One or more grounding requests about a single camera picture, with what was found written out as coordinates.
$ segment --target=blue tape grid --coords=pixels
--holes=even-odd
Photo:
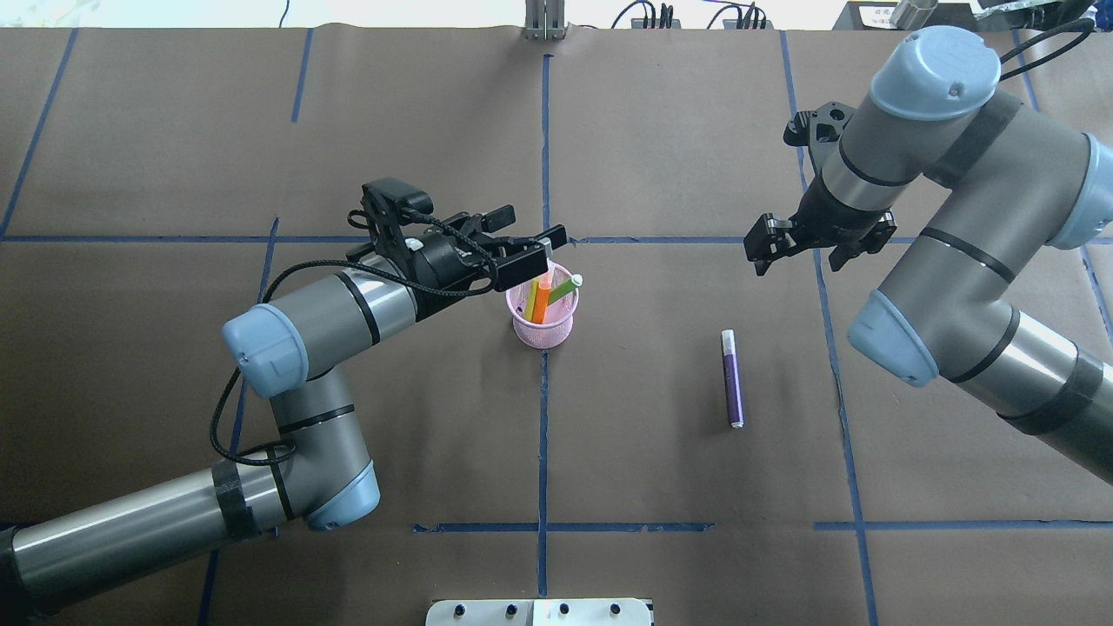
[[[8,208],[4,211],[3,222],[0,222],[0,242],[4,241],[4,234],[8,233],[8,225],[11,224],[11,217],[16,214],[16,205],[19,204],[19,194],[23,190],[23,182],[27,180],[27,172],[31,168],[35,149],[39,147],[42,129],[47,126],[50,107],[55,104],[55,96],[58,95],[58,85],[61,84],[62,75],[66,74],[66,66],[69,65],[69,57],[73,52],[73,43],[76,41],[77,29],[75,28],[70,30],[69,40],[66,42],[66,51],[62,52],[62,59],[58,61],[58,71],[55,72],[55,81],[50,84],[47,101],[42,105],[42,113],[39,115],[38,124],[35,125],[35,133],[31,134],[31,143],[27,146],[27,154],[23,156],[23,165],[20,166],[19,175],[16,177],[16,186],[11,190],[11,197],[8,198]]]
[[[365,237],[358,236],[328,236],[328,235],[278,235],[278,219],[272,225],[267,236],[226,236],[226,235],[16,235],[7,236],[8,226],[14,215],[19,202],[20,192],[30,169],[36,148],[46,127],[50,108],[55,101],[59,85],[65,74],[66,67],[72,53],[78,31],[70,31],[66,49],[59,62],[50,91],[43,104],[42,113],[36,125],[27,154],[16,180],[11,197],[9,198],[3,221],[0,222],[0,242],[3,243],[214,243],[214,244],[266,244],[266,257],[264,261],[263,276],[259,284],[259,297],[265,290],[269,278],[270,265],[275,246],[278,243],[362,243]],[[1013,39],[1020,43],[1020,37],[1013,31]],[[305,77],[308,68],[309,53],[313,42],[313,30],[306,31],[305,46],[302,56],[302,66],[298,75],[297,89],[294,97],[294,106],[290,121],[297,123],[302,98],[305,88]],[[791,59],[788,41],[785,32],[780,32],[781,51],[785,66],[785,79],[789,100],[789,107],[795,115],[797,111],[796,91],[792,82]],[[542,61],[542,135],[544,138],[542,147],[542,214],[544,227],[550,225],[550,189],[549,189],[549,147],[550,147],[550,59],[552,55],[545,55]],[[1020,55],[1021,65],[1026,65],[1025,55]],[[1040,110],[1038,99],[1027,74],[1022,75],[1025,88],[1034,110]],[[807,187],[807,176],[805,170],[805,153],[802,148],[797,148],[797,162],[801,188]],[[890,243],[910,244],[915,237],[894,237]],[[742,237],[733,236],[598,236],[571,239],[574,244],[728,244],[740,245]],[[1099,237],[1092,239],[1087,245],[1110,245],[1113,237]],[[1091,286],[1105,323],[1106,333],[1113,343],[1113,323],[1109,307],[1105,304],[1101,284],[1093,270],[1093,262],[1086,246],[1080,248],[1083,263],[1085,264]],[[831,371],[836,380],[839,393],[839,420],[844,432],[844,459],[847,464],[847,476],[850,489],[851,506],[854,509],[854,521],[816,522],[814,530],[818,532],[854,532],[858,538],[859,559],[863,565],[863,585],[866,594],[867,610],[870,625],[877,624],[876,603],[873,590],[871,575],[869,571],[869,556],[866,544],[866,531],[948,531],[948,530],[1113,530],[1113,521],[1086,521],[1086,520],[938,520],[938,521],[866,521],[861,513],[860,497],[857,487],[857,472],[854,464],[850,429],[846,414],[846,404],[843,398],[841,376],[839,372],[838,353],[834,343],[834,329],[831,324],[829,303],[827,299],[826,284],[824,283],[819,251],[812,251],[814,263],[816,265],[816,281],[819,291],[820,307],[824,314],[825,332],[828,342],[828,356],[831,363]],[[548,593],[546,575],[546,537],[548,532],[702,532],[713,528],[710,522],[591,522],[570,524],[550,522],[548,520],[548,402],[549,402],[549,353],[542,352],[541,363],[541,404],[540,404],[540,438],[539,438],[539,522],[505,522],[505,524],[439,524],[433,528],[420,525],[413,526],[415,534],[455,534],[455,532],[536,532],[538,534],[538,590],[539,596],[544,597]],[[240,401],[237,405],[236,432],[240,428],[243,419],[243,389],[240,390]],[[238,437],[234,438],[234,446],[238,443]],[[201,606],[198,615],[198,624],[206,624],[211,603],[213,580],[217,569],[217,552],[210,556],[208,569],[206,571],[205,589],[201,598]]]
[[[792,82],[792,60],[788,50],[788,37],[780,31],[780,49],[785,58],[785,84],[788,89],[788,105],[792,116],[797,113],[796,88]],[[800,167],[800,187],[807,190],[804,173],[802,148],[797,148],[797,162]],[[861,567],[861,586],[866,595],[866,614],[870,626],[877,626],[877,603],[874,598],[874,577],[869,567],[869,548],[866,542],[866,525],[861,515],[861,497],[858,492],[858,472],[854,462],[854,446],[850,441],[850,422],[846,412],[846,399],[843,392],[843,373],[839,369],[838,350],[835,345],[835,326],[831,323],[830,306],[827,300],[827,284],[824,282],[823,260],[818,250],[812,250],[811,260],[816,266],[816,284],[819,288],[819,305],[824,314],[824,332],[827,336],[827,356],[830,361],[831,374],[835,376],[835,389],[838,392],[838,419],[843,426],[843,458],[846,461],[847,483],[850,488],[850,507],[854,511],[854,531],[858,541],[858,563]]]
[[[302,69],[297,74],[297,91],[294,92],[294,109],[289,114],[289,121],[297,124],[297,117],[302,114],[302,94],[305,91],[305,72],[309,68],[309,50],[313,48],[313,29],[305,31],[305,47],[302,49]]]
[[[263,294],[267,291],[270,282],[270,264],[275,257],[275,246],[278,243],[278,218],[270,224],[270,234],[266,237],[267,252],[263,258],[263,275],[259,277],[259,290],[255,296],[255,302],[263,302]],[[236,421],[232,428],[232,444],[228,449],[235,452],[239,448],[239,433],[244,426],[244,405],[247,401],[247,384],[243,378],[239,380],[239,401],[236,404]],[[205,568],[205,585],[201,588],[201,601],[197,609],[197,626],[208,626],[209,612],[213,607],[213,588],[216,584],[217,566],[220,561],[220,550],[209,552],[208,567]]]

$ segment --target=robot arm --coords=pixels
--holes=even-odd
[[[429,195],[400,180],[364,185],[363,209],[349,222],[370,232],[368,244],[346,262],[287,270],[268,295],[297,268],[346,268],[225,325],[239,370],[270,399],[283,438],[277,448],[240,457],[223,451],[240,462],[226,458],[110,502],[0,531],[0,624],[56,613],[295,518],[332,530],[371,512],[378,483],[338,365],[465,294],[505,291],[543,274],[549,250],[567,243],[563,226],[534,237],[492,237],[514,223],[509,205],[444,222],[432,212]],[[359,216],[366,222],[354,222]],[[401,227],[412,223],[432,226],[406,237]],[[470,288],[484,277],[489,285]]]
[[[889,207],[917,176],[951,188],[870,294],[851,345],[914,387],[944,376],[1113,483],[1113,368],[1002,299],[1040,246],[1078,247],[1113,218],[1113,150],[996,91],[999,76],[974,33],[910,35],[857,111],[831,102],[789,124],[817,175],[796,215],[758,221],[747,256],[762,275],[835,246],[838,271],[885,245]]]

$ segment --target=black cable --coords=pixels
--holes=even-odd
[[[282,439],[278,441],[269,441],[262,446],[256,446],[250,450],[245,450],[243,454],[237,454],[232,450],[228,450],[220,444],[220,437],[218,430],[220,428],[220,413],[224,412],[225,404],[228,403],[228,398],[232,397],[232,390],[236,389],[236,381],[239,380],[239,368],[232,373],[232,378],[228,379],[228,384],[224,385],[224,392],[220,393],[220,400],[216,403],[216,410],[213,411],[213,419],[209,421],[209,443],[213,444],[213,449],[217,451],[218,454],[228,459],[232,462],[239,463],[242,466],[254,466],[254,467],[265,467],[265,466],[277,466],[278,463],[289,459],[294,456],[297,450],[297,444],[292,440]],[[248,459],[248,454],[254,454],[255,452],[262,452],[263,450],[276,450],[279,447],[285,447],[287,451],[283,454],[275,454],[273,459]]]
[[[1055,28],[1045,30],[1045,31],[1041,32],[1040,35],[1033,37],[1032,39],[1028,39],[1024,43],[1021,43],[1016,48],[1013,48],[1012,50],[1005,52],[1004,56],[1001,57],[1001,63],[1002,65],[1005,65],[1006,61],[1012,60],[1014,57],[1021,55],[1022,52],[1024,52],[1028,48],[1035,46],[1036,43],[1040,43],[1041,41],[1044,41],[1046,39],[1050,39],[1050,38],[1056,36],[1056,35],[1061,35],[1063,32],[1072,31],[1072,30],[1074,30],[1074,29],[1076,29],[1078,27],[1082,27],[1082,29],[1083,29],[1082,32],[1077,37],[1075,37],[1074,39],[1072,39],[1071,41],[1068,41],[1067,43],[1064,43],[1058,50],[1055,50],[1054,52],[1052,52],[1052,53],[1050,53],[1050,55],[1047,55],[1045,57],[1041,57],[1041,58],[1036,59],[1035,61],[1032,61],[1031,63],[1026,63],[1023,67],[1016,68],[1016,69],[1014,69],[1014,70],[1012,70],[1009,72],[1006,72],[1006,74],[1002,75],[1001,80],[1007,80],[1009,78],[1013,78],[1014,76],[1022,75],[1022,74],[1028,71],[1030,69],[1037,68],[1037,67],[1046,63],[1047,61],[1056,59],[1060,56],[1066,53],[1067,51],[1070,51],[1072,48],[1074,48],[1078,43],[1082,43],[1082,41],[1085,38],[1090,37],[1090,35],[1094,31],[1094,20],[1092,20],[1090,18],[1082,18],[1082,19],[1068,21],[1066,23],[1061,23],[1061,25],[1056,26]]]
[[[282,285],[283,281],[288,278],[293,274],[301,272],[302,270],[308,270],[311,267],[351,267],[353,270],[358,270],[361,272],[373,274],[375,276],[378,276],[380,278],[383,278],[384,281],[398,283],[400,285],[404,285],[414,291],[420,291],[431,295],[439,295],[444,297],[469,297],[473,295],[482,295],[489,293],[495,287],[495,283],[499,280],[499,264],[498,262],[495,262],[491,253],[483,250],[483,246],[476,244],[470,237],[465,237],[463,233],[453,228],[452,226],[449,226],[447,224],[441,222],[440,219],[433,217],[432,215],[425,215],[416,211],[404,211],[404,214],[406,217],[410,218],[411,222],[414,222],[416,224],[429,224],[440,228],[442,232],[447,233],[453,237],[455,237],[456,241],[462,242],[464,247],[471,248],[472,252],[480,255],[480,257],[483,258],[483,262],[487,265],[489,268],[489,274],[485,276],[486,278],[489,278],[487,284],[477,290],[465,290],[465,291],[439,290],[435,287],[430,287],[421,283],[411,281],[408,278],[403,278],[402,276],[396,276],[377,267],[372,267],[370,265],[364,265],[363,263],[357,263],[354,261],[341,261],[341,260],[306,261],[304,263],[292,265],[286,270],[284,270],[282,274],[278,274],[278,277],[276,277],[274,281],[270,282],[270,286],[267,287],[267,291],[263,294],[263,297],[259,300],[259,302],[260,303],[270,302],[270,299],[274,297],[275,292],[278,291],[278,286]],[[348,213],[348,218],[347,218],[348,224],[355,228],[367,229],[370,227],[368,226],[370,223],[359,223],[353,219],[353,217],[355,217],[356,215],[363,215],[365,218],[370,218],[366,211],[357,208]],[[237,380],[239,380],[239,368],[236,368],[236,371],[232,373],[232,378],[228,379],[228,384],[225,385],[224,391],[220,393],[220,399],[217,400],[216,410],[213,411],[213,419],[209,421],[209,443],[213,446],[213,449],[216,450],[217,453],[224,457],[225,459],[228,459],[229,461],[243,466],[255,466],[255,467],[276,466],[278,463],[282,463],[283,461],[286,461],[287,459],[293,457],[294,452],[297,450],[297,446],[294,443],[293,440],[280,439],[277,441],[269,441],[267,443],[263,443],[262,446],[256,446],[250,450],[245,450],[242,454],[233,452],[232,450],[225,448],[220,443],[220,438],[218,434],[220,428],[220,415],[221,413],[224,413],[224,408],[228,403],[228,398],[232,397],[232,391],[236,388]],[[276,453],[273,459],[256,460],[247,458],[249,454],[253,454],[255,452],[260,452],[264,450],[277,450],[279,447],[286,448],[287,451],[283,454]]]
[[[750,8],[746,9],[746,17],[743,17],[742,19],[740,19],[737,22],[735,22],[735,29],[737,29],[737,30],[742,30],[742,29],[749,30],[749,28],[750,28],[750,20],[754,19],[757,16],[757,11],[755,11],[755,9],[757,9],[757,7],[755,7],[754,4],[750,4]]]
[[[735,20],[735,23],[737,25],[738,22],[741,22],[742,21],[742,6],[741,4],[727,4],[726,7],[719,9],[719,12],[717,12],[711,18],[711,21],[707,22],[707,28],[705,28],[703,30],[711,30],[711,27],[715,26],[715,20],[719,19],[719,16],[721,16],[723,13],[723,11],[728,11],[730,9],[736,9],[738,11],[738,19]]]
[[[644,21],[642,21],[642,28],[650,28],[652,25],[656,25],[657,7],[654,7],[653,3],[650,2],[649,0],[633,0],[633,2],[627,4],[626,9],[622,9],[622,12],[619,13],[619,17],[614,18],[614,23],[611,25],[611,28],[615,28],[617,26],[619,26],[619,20],[622,19],[622,16],[624,16],[627,11],[633,9],[638,4],[641,4],[643,10],[648,6],[649,7],[648,11],[652,16],[652,18],[646,18]]]
[[[1093,0],[1063,0],[1058,6],[1058,10],[1055,11],[1054,26],[1081,18],[1092,3]]]

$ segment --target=green highlighter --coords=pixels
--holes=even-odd
[[[580,274],[572,274],[571,278],[556,285],[556,287],[553,288],[553,291],[549,292],[549,304],[555,304],[558,300],[574,292],[581,286],[583,286],[583,276],[581,276]]]

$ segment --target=pink mesh pen holder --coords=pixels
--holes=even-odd
[[[572,277],[572,274],[562,265],[553,263],[552,267],[552,285],[554,287]],[[522,340],[525,345],[539,350],[552,348],[568,339],[572,332],[572,314],[575,313],[575,305],[580,303],[580,290],[575,290],[550,304],[543,324],[534,324],[522,316],[525,311],[525,299],[529,295],[529,282],[506,291],[506,307],[513,315],[514,333],[518,334],[518,339]]]

